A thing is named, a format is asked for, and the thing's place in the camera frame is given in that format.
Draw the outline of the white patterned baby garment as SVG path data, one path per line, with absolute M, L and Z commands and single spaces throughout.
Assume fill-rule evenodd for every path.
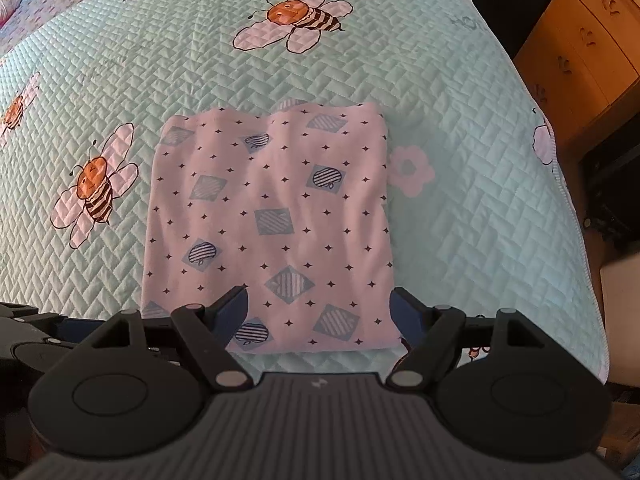
M 168 119 L 152 168 L 143 314 L 245 286 L 234 350 L 395 347 L 386 134 L 372 103 Z

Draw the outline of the mint green bee quilt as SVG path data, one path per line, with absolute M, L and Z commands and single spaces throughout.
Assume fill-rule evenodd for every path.
M 232 1 L 84 0 L 1 55 L 3 103 L 39 76 L 1 151 L 4 299 L 89 320 L 139 304 L 152 154 L 171 115 L 375 101 L 396 158 L 432 175 L 416 197 L 390 192 L 401 286 L 469 314 L 516 307 L 608 376 L 574 205 L 559 164 L 534 152 L 541 111 L 471 0 L 349 0 L 346 37 L 304 55 L 233 54 Z M 113 226 L 72 249 L 46 210 L 89 136 L 119 122 L 136 127 L 141 179 Z

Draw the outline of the wooden desk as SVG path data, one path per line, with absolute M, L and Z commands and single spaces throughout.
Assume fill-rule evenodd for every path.
M 559 152 L 582 157 L 639 114 L 639 0 L 551 0 L 514 64 Z

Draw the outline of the floral long pillow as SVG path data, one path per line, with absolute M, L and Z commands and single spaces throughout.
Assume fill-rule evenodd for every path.
M 20 6 L 22 0 L 0 0 L 0 25 L 3 25 Z

